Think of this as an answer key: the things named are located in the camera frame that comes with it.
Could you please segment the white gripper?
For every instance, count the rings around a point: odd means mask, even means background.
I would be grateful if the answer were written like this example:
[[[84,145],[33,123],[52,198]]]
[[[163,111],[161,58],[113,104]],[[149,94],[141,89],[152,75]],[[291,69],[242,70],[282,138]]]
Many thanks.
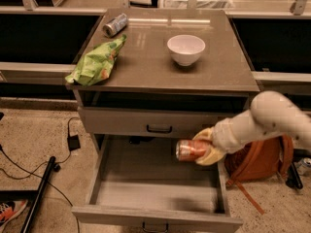
[[[195,163],[209,166],[223,159],[225,153],[234,153],[241,150],[246,144],[259,139],[259,127],[249,111],[234,117],[225,118],[216,123],[214,128],[205,128],[199,131],[194,140],[213,141],[203,156]]]

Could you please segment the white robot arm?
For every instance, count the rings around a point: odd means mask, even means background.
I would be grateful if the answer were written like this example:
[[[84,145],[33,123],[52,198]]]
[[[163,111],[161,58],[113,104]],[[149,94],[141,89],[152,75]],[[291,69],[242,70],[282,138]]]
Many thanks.
[[[209,166],[253,141],[263,141],[284,134],[310,151],[311,117],[283,94],[264,91],[252,100],[247,111],[227,117],[194,136],[194,140],[209,142],[207,152],[195,162]]]

